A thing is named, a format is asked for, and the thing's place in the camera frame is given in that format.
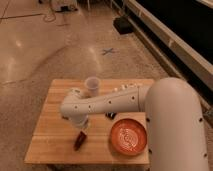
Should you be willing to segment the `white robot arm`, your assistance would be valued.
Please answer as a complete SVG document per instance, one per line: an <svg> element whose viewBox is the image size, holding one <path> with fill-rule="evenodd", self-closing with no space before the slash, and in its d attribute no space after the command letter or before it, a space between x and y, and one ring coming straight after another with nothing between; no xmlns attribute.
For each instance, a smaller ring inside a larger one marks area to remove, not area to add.
<svg viewBox="0 0 213 171"><path fill-rule="evenodd" d="M82 126L90 114L146 114L150 171L210 171L199 96L186 81L170 77L86 98L71 89L60 113Z"/></svg>

